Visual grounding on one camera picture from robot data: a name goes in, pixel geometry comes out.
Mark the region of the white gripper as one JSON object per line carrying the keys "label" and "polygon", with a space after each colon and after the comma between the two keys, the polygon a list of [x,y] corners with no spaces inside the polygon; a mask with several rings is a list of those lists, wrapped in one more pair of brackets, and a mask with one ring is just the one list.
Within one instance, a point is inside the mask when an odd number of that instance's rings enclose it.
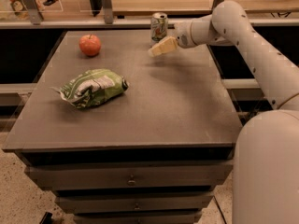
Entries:
{"label": "white gripper", "polygon": [[178,22],[174,24],[175,37],[166,36],[148,50],[151,57],[169,53],[177,49],[178,45],[184,49],[193,48],[196,44],[192,40],[192,22]]}

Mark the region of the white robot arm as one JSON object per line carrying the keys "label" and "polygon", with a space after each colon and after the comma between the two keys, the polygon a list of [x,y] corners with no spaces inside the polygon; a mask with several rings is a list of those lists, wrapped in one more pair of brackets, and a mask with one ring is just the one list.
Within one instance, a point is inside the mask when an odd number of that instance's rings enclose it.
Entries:
{"label": "white robot arm", "polygon": [[239,87],[271,105],[241,129],[233,167],[232,224],[299,224],[299,68],[252,27],[235,1],[210,15],[174,24],[154,44],[154,57],[177,48],[233,46],[253,75]]}

